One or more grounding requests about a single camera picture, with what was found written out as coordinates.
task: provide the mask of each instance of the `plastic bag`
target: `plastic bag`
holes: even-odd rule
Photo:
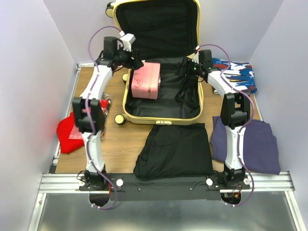
[[[110,95],[107,94],[103,94],[102,99],[101,99],[101,108],[102,108],[102,112],[105,115],[105,118],[107,119],[108,116],[108,112],[111,106],[111,97]],[[106,120],[105,120],[105,130],[102,132],[102,137],[105,134],[106,131]],[[74,124],[71,134],[69,135],[69,139],[71,140],[82,140],[82,135],[81,132],[79,131],[79,128],[76,127],[76,125]]]

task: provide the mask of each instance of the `pink box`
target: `pink box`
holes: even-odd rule
[[[160,82],[160,64],[144,63],[134,71],[131,92],[134,98],[157,100]]]

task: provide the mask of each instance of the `wooden floor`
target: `wooden floor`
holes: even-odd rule
[[[79,96],[86,88],[93,73],[92,67],[83,67],[79,76],[75,96]],[[106,134],[102,140],[102,153],[106,170],[110,173],[132,173],[136,159],[141,152],[152,125],[139,125],[127,122],[119,126],[114,122],[117,114],[124,113],[122,107],[125,85],[122,75],[127,73],[122,69],[115,73],[108,83],[105,92],[112,97],[112,106],[106,122]],[[220,115],[222,98],[215,95],[211,86],[203,84],[204,109],[198,123],[205,123],[210,139],[213,132],[212,116]],[[85,148],[82,147],[71,154],[60,154],[56,173],[78,173],[86,166]],[[214,170],[222,171],[223,164],[213,160]]]

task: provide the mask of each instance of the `white wall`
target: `white wall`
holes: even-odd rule
[[[75,63],[42,0],[0,0],[0,230],[27,230]]]
[[[289,170],[308,228],[308,1],[284,0],[250,63],[265,121],[277,136],[280,164]]]
[[[200,0],[201,43],[225,48],[235,61],[248,61],[272,22],[283,0]],[[105,15],[111,0],[44,0],[76,63],[91,63],[87,45],[100,27],[114,25]],[[93,54],[103,48],[103,37],[116,36],[113,29],[102,31],[92,43]],[[214,50],[218,58],[225,58]]]

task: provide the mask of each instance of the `open suitcase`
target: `open suitcase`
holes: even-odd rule
[[[133,98],[130,86],[134,70],[123,75],[125,114],[117,115],[116,123],[195,123],[203,110],[202,85],[198,78],[187,83],[176,72],[183,57],[192,55],[199,44],[199,1],[117,0],[107,5],[106,14],[125,33],[135,35],[132,47],[139,49],[141,60],[161,64],[157,100]]]

